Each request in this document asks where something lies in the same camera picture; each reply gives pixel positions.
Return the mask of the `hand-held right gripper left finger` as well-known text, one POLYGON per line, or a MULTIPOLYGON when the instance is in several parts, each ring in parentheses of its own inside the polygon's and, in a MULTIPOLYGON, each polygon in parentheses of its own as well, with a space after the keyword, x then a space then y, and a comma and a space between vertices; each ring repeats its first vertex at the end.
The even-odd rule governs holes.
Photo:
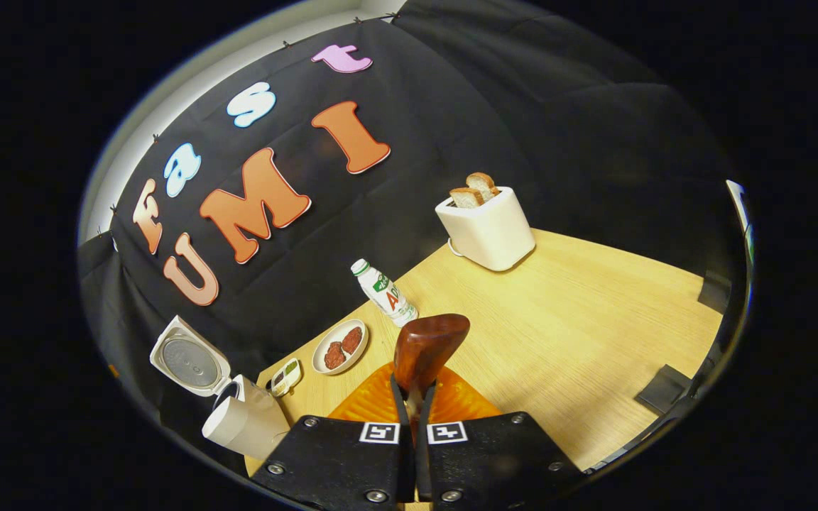
POLYGON ((262 488, 314 509, 403 509, 416 499, 415 446, 386 363, 326 417, 304 414, 253 470, 262 488))

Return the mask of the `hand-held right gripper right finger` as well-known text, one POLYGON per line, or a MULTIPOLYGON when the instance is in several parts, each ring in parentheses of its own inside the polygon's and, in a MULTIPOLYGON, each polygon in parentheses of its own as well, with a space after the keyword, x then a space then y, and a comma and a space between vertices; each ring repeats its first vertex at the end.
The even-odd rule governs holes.
POLYGON ((587 482, 529 413, 502 413, 451 369, 425 393, 418 499, 434 509, 545 509, 587 482))

